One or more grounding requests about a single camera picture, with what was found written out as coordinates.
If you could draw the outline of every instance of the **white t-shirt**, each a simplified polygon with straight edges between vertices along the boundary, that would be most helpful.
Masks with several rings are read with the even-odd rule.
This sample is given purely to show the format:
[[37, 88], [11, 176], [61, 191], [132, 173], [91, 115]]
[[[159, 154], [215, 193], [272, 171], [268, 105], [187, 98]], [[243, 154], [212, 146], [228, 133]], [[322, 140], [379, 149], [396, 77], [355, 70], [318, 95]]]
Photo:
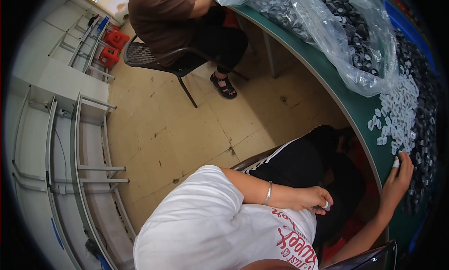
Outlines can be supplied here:
[[134, 243], [136, 270], [240, 269], [261, 259], [318, 269], [315, 214], [242, 201], [220, 168], [199, 168], [143, 225]]

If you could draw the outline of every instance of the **blue tape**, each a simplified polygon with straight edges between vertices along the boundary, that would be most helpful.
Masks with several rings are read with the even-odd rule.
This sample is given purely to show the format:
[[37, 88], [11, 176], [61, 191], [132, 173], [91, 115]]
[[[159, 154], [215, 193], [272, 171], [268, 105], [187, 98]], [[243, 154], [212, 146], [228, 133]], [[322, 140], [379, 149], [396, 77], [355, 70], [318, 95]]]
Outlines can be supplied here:
[[59, 238], [59, 234], [58, 234], [58, 231], [56, 230], [56, 226], [55, 226], [55, 222], [53, 221], [53, 217], [51, 217], [51, 220], [52, 220], [53, 230], [55, 231], [56, 239], [58, 240], [58, 243], [61, 246], [61, 248], [64, 250], [64, 246], [62, 245], [62, 241]]

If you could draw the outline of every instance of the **blue bin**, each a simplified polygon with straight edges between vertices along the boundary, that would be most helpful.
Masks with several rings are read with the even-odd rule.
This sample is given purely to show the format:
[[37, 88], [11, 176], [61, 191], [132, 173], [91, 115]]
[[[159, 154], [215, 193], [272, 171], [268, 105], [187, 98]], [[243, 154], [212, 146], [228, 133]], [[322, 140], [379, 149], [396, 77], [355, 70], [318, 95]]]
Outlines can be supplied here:
[[409, 22], [409, 20], [387, 0], [384, 0], [384, 6], [388, 13], [388, 16], [390, 17], [393, 27], [396, 29], [400, 28], [402, 34], [404, 34], [404, 37], [408, 41], [416, 43], [419, 50], [429, 60], [429, 64], [433, 71], [436, 72], [435, 65], [433, 64], [432, 53], [430, 52], [430, 48], [429, 46], [427, 46], [427, 43], [424, 41], [421, 34], [415, 29], [415, 27]]
[[109, 20], [109, 17], [105, 17], [104, 19], [103, 19], [103, 21], [100, 23], [100, 25], [98, 26], [98, 31], [102, 31], [103, 30], [103, 28], [105, 27], [105, 25], [106, 25], [106, 23], [108, 22], [108, 20]]

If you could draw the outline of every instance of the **green workbench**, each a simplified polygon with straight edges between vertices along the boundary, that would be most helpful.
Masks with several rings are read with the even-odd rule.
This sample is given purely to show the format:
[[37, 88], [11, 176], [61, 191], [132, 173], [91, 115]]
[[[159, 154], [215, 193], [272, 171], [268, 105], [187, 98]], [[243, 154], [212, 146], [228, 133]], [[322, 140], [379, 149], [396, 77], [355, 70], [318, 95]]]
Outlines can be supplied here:
[[[299, 59], [328, 91], [356, 132], [368, 157], [379, 191], [381, 191], [382, 185], [390, 173], [394, 156], [391, 154], [391, 136], [388, 137], [386, 145], [379, 146], [377, 145], [376, 139], [381, 135], [381, 131], [377, 127], [374, 127], [373, 131], [368, 130], [368, 121], [373, 117], [375, 108], [381, 108], [379, 95], [368, 99], [347, 89], [335, 67], [322, 52], [303, 42], [299, 37], [289, 31], [278, 27], [254, 9], [247, 6], [229, 8], [262, 29], [272, 68], [273, 59], [270, 58], [271, 51], [268, 35], [281, 43]], [[385, 120], [383, 117], [381, 121], [382, 125], [384, 125]], [[419, 213], [414, 216], [408, 216], [402, 213], [403, 200], [397, 207], [388, 225], [386, 232], [387, 238], [385, 240], [397, 240], [399, 256], [401, 253], [407, 251], [409, 242], [425, 216], [424, 207], [427, 202], [428, 196], [421, 202]]]

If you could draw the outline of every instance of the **tiled floor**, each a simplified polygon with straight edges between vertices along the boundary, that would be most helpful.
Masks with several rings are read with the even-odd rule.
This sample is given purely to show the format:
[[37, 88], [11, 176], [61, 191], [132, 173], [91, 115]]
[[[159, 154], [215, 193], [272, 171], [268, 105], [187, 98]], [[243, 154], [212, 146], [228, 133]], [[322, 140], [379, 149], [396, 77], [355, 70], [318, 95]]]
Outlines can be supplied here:
[[[122, 32], [133, 36], [129, 23]], [[138, 232], [164, 197], [198, 167], [231, 167], [244, 159], [300, 137], [320, 124], [336, 128], [348, 122], [315, 77], [275, 43], [279, 77], [271, 78], [262, 32], [250, 26], [249, 51], [236, 68], [249, 82], [231, 77], [238, 96], [222, 98], [209, 81], [206, 63], [184, 77], [194, 108], [174, 75], [132, 68], [120, 61], [111, 73], [108, 116], [114, 165], [123, 204]]]

